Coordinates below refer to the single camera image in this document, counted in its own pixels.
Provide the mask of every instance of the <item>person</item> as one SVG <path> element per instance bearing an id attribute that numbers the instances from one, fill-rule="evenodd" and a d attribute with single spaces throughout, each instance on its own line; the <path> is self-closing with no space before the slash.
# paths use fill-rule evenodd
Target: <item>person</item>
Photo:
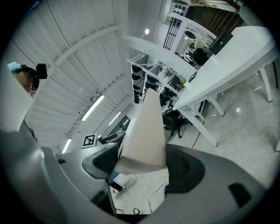
<path id="1" fill-rule="evenodd" d="M 9 71 L 14 75 L 19 84 L 25 89 L 25 91 L 32 96 L 39 87 L 39 79 L 47 78 L 47 70 L 45 64 L 37 64 L 36 70 L 27 67 L 26 65 L 12 62 L 7 65 Z M 34 130 L 28 127 L 25 121 L 22 122 L 19 132 L 27 136 L 32 136 L 37 142 L 38 139 L 34 133 Z"/>
<path id="2" fill-rule="evenodd" d="M 126 132 L 127 127 L 125 127 L 123 124 L 120 124 L 119 127 L 120 127 L 120 130 L 119 130 L 119 131 L 124 131 L 124 132 Z"/>
<path id="3" fill-rule="evenodd" d="M 169 79 L 169 72 L 167 69 L 160 68 L 160 72 L 158 73 L 157 77 L 163 82 L 165 79 Z"/>

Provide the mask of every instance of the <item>white table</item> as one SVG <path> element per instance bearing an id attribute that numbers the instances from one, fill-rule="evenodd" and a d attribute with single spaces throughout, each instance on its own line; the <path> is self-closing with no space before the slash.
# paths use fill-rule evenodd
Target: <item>white table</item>
<path id="1" fill-rule="evenodd" d="M 186 88 L 174 105 L 174 110 L 179 110 L 193 125 L 207 138 L 212 146 L 217 142 L 208 130 L 184 106 L 193 106 L 198 102 L 209 99 L 223 115 L 223 109 L 211 96 L 218 94 L 248 76 L 261 71 L 264 79 L 268 101 L 271 101 L 268 79 L 263 69 L 272 63 L 278 50 L 272 35 L 264 27 L 238 27 L 232 32 L 233 37 L 217 54 L 197 71 L 196 78 L 191 83 L 186 83 Z"/>

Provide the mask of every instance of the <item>ceiling light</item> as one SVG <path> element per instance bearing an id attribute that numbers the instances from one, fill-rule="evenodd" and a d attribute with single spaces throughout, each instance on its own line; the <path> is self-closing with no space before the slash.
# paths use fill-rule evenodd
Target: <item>ceiling light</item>
<path id="1" fill-rule="evenodd" d="M 116 117 L 114 117 L 114 119 L 109 123 L 109 126 L 117 119 L 117 117 L 121 114 L 121 112 L 118 112 L 118 114 L 116 115 Z"/>
<path id="2" fill-rule="evenodd" d="M 128 121 L 129 121 L 129 119 L 127 119 L 127 120 L 124 122 L 124 124 L 123 124 L 123 125 L 125 125 Z"/>
<path id="3" fill-rule="evenodd" d="M 261 87 L 263 87 L 263 86 L 260 86 L 260 87 L 256 88 L 254 91 L 256 91 L 257 89 L 260 89 Z"/>
<path id="4" fill-rule="evenodd" d="M 97 101 L 95 101 L 95 103 L 89 108 L 89 110 L 85 113 L 85 115 L 82 117 L 82 121 L 85 121 L 86 118 L 88 118 L 88 116 L 91 114 L 91 112 L 97 107 L 97 105 L 104 99 L 104 96 L 101 95 Z"/>
<path id="5" fill-rule="evenodd" d="M 67 140 L 66 145 L 64 146 L 64 149 L 62 150 L 62 153 L 65 153 L 66 149 L 68 148 L 70 142 L 71 142 L 71 138 Z"/>

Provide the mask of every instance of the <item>office chair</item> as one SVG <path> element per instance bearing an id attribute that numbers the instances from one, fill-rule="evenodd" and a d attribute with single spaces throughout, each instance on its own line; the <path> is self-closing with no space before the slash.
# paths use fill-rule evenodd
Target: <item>office chair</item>
<path id="1" fill-rule="evenodd" d="M 98 141 L 104 145 L 107 144 L 106 140 L 110 140 L 110 143 L 118 143 L 118 145 L 120 146 L 125 134 L 126 133 L 124 131 L 119 131 L 104 138 L 100 137 L 98 138 Z"/>
<path id="2" fill-rule="evenodd" d="M 185 119 L 179 118 L 180 115 L 181 114 L 180 114 L 179 111 L 172 110 L 168 114 L 162 116 L 163 124 L 165 125 L 164 128 L 166 130 L 172 129 L 170 137 L 173 136 L 174 132 L 177 130 L 178 131 L 178 138 L 182 138 L 182 135 L 180 135 L 181 127 L 185 124 L 188 124 L 188 123 L 193 125 L 187 118 L 185 118 Z"/>

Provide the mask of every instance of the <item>ceiling beam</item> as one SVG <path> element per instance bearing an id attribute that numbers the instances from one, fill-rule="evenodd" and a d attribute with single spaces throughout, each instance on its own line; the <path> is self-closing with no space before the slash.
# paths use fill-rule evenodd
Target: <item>ceiling beam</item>
<path id="1" fill-rule="evenodd" d="M 114 121 L 114 123 L 118 124 L 124 117 L 126 116 L 126 113 L 121 113 L 121 115 Z M 111 131 L 113 131 L 113 129 L 115 128 L 115 125 L 111 125 L 105 132 L 100 133 L 103 134 L 105 137 L 108 136 L 110 134 Z"/>
<path id="2" fill-rule="evenodd" d="M 204 2 L 201 2 L 201 1 L 198 1 L 198 0 L 191 0 L 191 2 L 196 2 L 198 4 L 201 4 L 201 5 L 204 5 L 206 7 L 212 7 L 211 5 L 207 4 L 207 3 L 204 3 Z"/>
<path id="3" fill-rule="evenodd" d="M 82 38 L 79 42 L 75 43 L 73 46 L 71 46 L 69 49 L 67 49 L 61 56 L 59 56 L 56 60 L 55 60 L 55 65 L 59 66 L 67 57 L 69 57 L 73 52 L 77 51 L 80 47 L 84 46 L 85 44 L 89 43 L 90 41 L 92 41 L 93 39 L 100 37 L 104 34 L 107 34 L 109 32 L 115 31 L 120 29 L 121 26 L 117 25 L 117 26 L 111 26 L 105 29 L 102 29 L 98 32 L 95 32 L 85 38 Z"/>
<path id="4" fill-rule="evenodd" d="M 237 5 L 233 0 L 224 0 L 225 2 L 229 3 L 233 8 L 235 8 L 237 11 L 240 10 L 240 6 Z"/>
<path id="5" fill-rule="evenodd" d="M 175 93 L 177 96 L 179 95 L 179 93 L 173 88 L 171 87 L 170 85 L 168 85 L 167 83 L 165 82 L 162 82 L 155 74 L 151 73 L 149 70 L 145 69 L 144 67 L 142 67 L 141 65 L 129 60 L 129 59 L 126 59 L 127 62 L 129 62 L 131 65 L 136 65 L 138 67 L 140 67 L 144 72 L 146 72 L 147 75 L 153 77 L 154 79 L 158 80 L 163 86 L 167 87 L 168 89 L 170 89 L 173 93 Z"/>
<path id="6" fill-rule="evenodd" d="M 67 49 L 61 56 L 59 56 L 54 62 L 52 60 L 50 60 L 41 50 L 40 48 L 33 42 L 33 40 L 28 36 L 27 33 L 25 33 L 24 30 L 22 30 L 25 35 L 27 36 L 27 38 L 29 39 L 29 41 L 31 42 L 31 44 L 36 48 L 36 50 L 38 50 L 38 52 L 46 59 L 46 61 L 48 61 L 48 63 L 50 64 L 50 67 L 47 69 L 47 74 L 48 77 L 45 80 L 40 80 L 40 85 L 36 91 L 36 93 L 33 95 L 33 103 L 30 106 L 26 116 L 25 116 L 25 122 L 27 124 L 29 124 L 30 121 L 30 117 L 33 111 L 33 107 L 35 105 L 35 102 L 40 94 L 40 92 L 42 91 L 44 85 L 46 84 L 46 82 L 48 81 L 48 79 L 51 77 L 51 75 L 53 74 L 53 72 L 55 70 L 58 70 L 60 73 L 64 73 L 61 69 L 58 69 L 57 67 L 64 61 L 66 60 L 67 57 L 69 57 L 74 51 L 78 50 L 80 47 L 84 46 L 85 44 L 89 43 L 90 41 L 92 41 L 93 39 L 100 37 L 104 34 L 107 34 L 109 32 L 115 31 L 120 29 L 121 26 L 117 25 L 117 26 L 111 26 L 105 29 L 102 29 L 98 32 L 95 32 L 93 34 L 91 34 L 90 36 L 87 36 L 83 39 L 81 39 L 79 42 L 77 42 L 76 44 L 74 44 L 73 46 L 71 46 L 69 49 Z"/>
<path id="7" fill-rule="evenodd" d="M 110 91 L 112 91 L 114 88 L 116 88 L 121 82 L 123 82 L 126 78 L 126 75 L 122 75 L 120 78 L 118 78 L 116 81 L 114 81 L 111 85 L 109 85 L 103 92 L 103 96 L 107 96 Z"/>
<path id="8" fill-rule="evenodd" d="M 183 23 L 186 23 L 186 21 L 182 21 L 180 28 L 183 28 L 184 30 L 186 27 L 183 27 Z M 182 58 L 178 57 L 171 51 L 160 47 L 159 45 L 137 37 L 127 35 L 123 36 L 123 40 L 128 47 L 141 51 L 153 58 L 157 58 L 163 64 L 167 65 L 168 67 L 171 67 L 174 71 L 183 76 L 186 80 L 189 80 L 190 77 L 195 72 L 197 72 L 197 70 L 194 67 L 192 67 L 186 61 L 184 61 Z"/>
<path id="9" fill-rule="evenodd" d="M 103 96 L 107 96 L 114 88 L 116 88 L 118 86 L 118 84 L 120 84 L 123 80 L 125 79 L 125 75 L 122 75 L 120 78 L 118 78 L 115 82 L 113 82 L 103 93 Z M 79 119 L 77 121 L 77 123 L 75 124 L 75 126 L 73 127 L 73 129 L 70 131 L 68 138 L 72 138 L 73 135 L 77 132 L 77 130 L 79 129 L 79 127 L 81 126 L 82 121 L 81 119 Z"/>
<path id="10" fill-rule="evenodd" d="M 164 64 L 139 64 L 139 65 L 142 65 L 142 66 L 158 66 L 158 65 L 161 65 L 161 66 L 163 66 Z"/>
<path id="11" fill-rule="evenodd" d="M 119 105 L 116 106 L 115 109 L 112 110 L 110 116 L 105 118 L 105 121 L 100 124 L 100 126 L 94 131 L 94 133 L 98 133 L 104 125 L 108 125 L 112 119 L 117 115 L 118 111 L 123 111 L 123 109 L 128 105 L 128 101 L 131 100 L 131 97 L 127 95 Z"/>

